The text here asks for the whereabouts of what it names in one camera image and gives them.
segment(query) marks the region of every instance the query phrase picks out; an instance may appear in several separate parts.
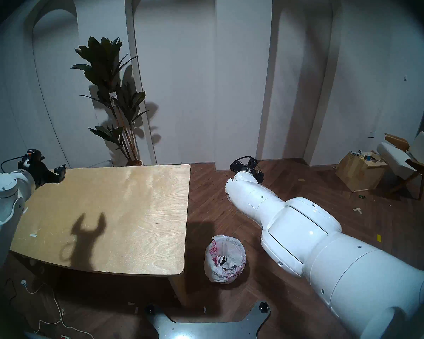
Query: potted plant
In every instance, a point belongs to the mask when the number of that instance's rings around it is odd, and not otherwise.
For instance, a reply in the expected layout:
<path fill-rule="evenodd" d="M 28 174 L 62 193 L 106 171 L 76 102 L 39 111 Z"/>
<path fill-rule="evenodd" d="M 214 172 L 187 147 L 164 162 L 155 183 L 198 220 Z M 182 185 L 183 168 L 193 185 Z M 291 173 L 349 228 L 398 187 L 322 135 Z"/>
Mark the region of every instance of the potted plant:
<path fill-rule="evenodd" d="M 138 113 L 140 103 L 145 99 L 146 93 L 132 92 L 129 83 L 120 86 L 119 71 L 133 58 L 122 63 L 126 54 L 119 59 L 119 50 L 122 42 L 117 38 L 113 41 L 102 37 L 99 43 L 94 37 L 88 40 L 88 46 L 79 46 L 75 51 L 80 57 L 91 63 L 75 64 L 71 69 L 83 70 L 85 77 L 98 87 L 98 98 L 84 94 L 83 97 L 91 98 L 105 105 L 113 115 L 114 124 L 109 126 L 95 126 L 89 128 L 92 133 L 117 145 L 127 159 L 126 166 L 140 166 L 140 154 L 135 138 L 135 120 L 145 112 Z"/>

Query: table leg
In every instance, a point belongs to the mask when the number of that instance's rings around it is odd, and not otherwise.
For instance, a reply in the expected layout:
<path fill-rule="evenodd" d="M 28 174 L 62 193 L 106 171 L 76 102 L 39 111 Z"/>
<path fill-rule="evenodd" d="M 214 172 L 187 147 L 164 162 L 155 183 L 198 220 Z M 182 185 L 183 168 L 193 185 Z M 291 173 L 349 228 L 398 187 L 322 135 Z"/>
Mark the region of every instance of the table leg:
<path fill-rule="evenodd" d="M 173 287 L 173 290 L 175 291 L 175 294 L 178 297 L 181 305 L 184 307 L 188 306 L 189 302 L 185 288 L 184 273 L 181 273 L 178 276 L 169 276 L 168 280 L 171 283 L 171 286 Z"/>

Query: trash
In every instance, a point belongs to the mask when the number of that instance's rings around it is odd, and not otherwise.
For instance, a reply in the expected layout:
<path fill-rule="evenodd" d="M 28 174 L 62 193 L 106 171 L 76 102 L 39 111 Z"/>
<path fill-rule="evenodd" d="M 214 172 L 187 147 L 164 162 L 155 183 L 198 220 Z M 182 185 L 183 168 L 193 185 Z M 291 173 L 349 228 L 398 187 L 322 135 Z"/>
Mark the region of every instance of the trash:
<path fill-rule="evenodd" d="M 228 284 L 239 276 L 245 267 L 245 249 L 236 238 L 215 236 L 206 249 L 204 272 L 211 282 Z"/>

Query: yellow object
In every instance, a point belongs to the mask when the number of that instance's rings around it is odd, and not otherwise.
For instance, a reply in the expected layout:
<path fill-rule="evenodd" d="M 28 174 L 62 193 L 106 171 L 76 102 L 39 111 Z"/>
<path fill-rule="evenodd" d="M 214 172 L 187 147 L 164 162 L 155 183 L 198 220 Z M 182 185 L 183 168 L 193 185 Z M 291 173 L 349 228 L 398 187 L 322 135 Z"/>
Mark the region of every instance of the yellow object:
<path fill-rule="evenodd" d="M 27 201 L 11 250 L 80 271 L 180 274 L 189 179 L 190 165 L 67 169 Z"/>

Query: herringbone floor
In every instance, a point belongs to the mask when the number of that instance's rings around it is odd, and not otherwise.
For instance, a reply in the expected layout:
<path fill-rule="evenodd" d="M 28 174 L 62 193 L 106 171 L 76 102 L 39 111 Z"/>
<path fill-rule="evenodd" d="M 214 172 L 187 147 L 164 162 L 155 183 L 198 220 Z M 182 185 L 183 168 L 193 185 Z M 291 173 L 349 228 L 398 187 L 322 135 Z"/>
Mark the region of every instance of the herringbone floor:
<path fill-rule="evenodd" d="M 296 160 L 269 160 L 260 164 L 263 184 L 283 200 L 305 197 L 332 214 L 343 232 L 377 246 L 406 263 L 424 269 L 424 196 L 417 201 L 406 191 L 387 198 L 394 184 L 389 175 L 365 199 L 351 193 L 334 170 L 309 168 Z M 194 164 L 191 168 L 189 214 L 187 223 L 186 279 L 195 306 L 180 308 L 165 278 L 135 278 L 73 270 L 62 270 L 56 294 L 64 307 L 64 322 L 100 338 L 157 338 L 144 319 L 142 309 L 154 302 L 177 321 L 230 321 L 242 319 L 258 300 L 266 300 L 272 313 L 261 327 L 258 338 L 349 338 L 349 333 L 313 292 L 305 279 L 285 273 L 260 245 L 261 230 L 228 202 L 225 182 L 230 171 L 216 172 L 213 164 Z M 362 215 L 352 209 L 361 208 Z M 234 283 L 210 283 L 203 271 L 204 251 L 211 237 L 223 234 L 240 239 L 247 264 Z M 377 234 L 382 242 L 377 242 Z M 20 280 L 25 278 L 36 289 L 38 280 L 12 255 L 1 275 L 1 284 L 11 277 L 17 296 L 12 306 L 29 325 L 37 329 L 38 320 L 59 319 L 51 290 L 44 286 L 28 294 Z M 4 289 L 10 298 L 10 283 Z M 139 313 L 134 314 L 135 306 Z M 89 338 L 61 325 L 43 325 L 42 332 L 59 338 Z"/>

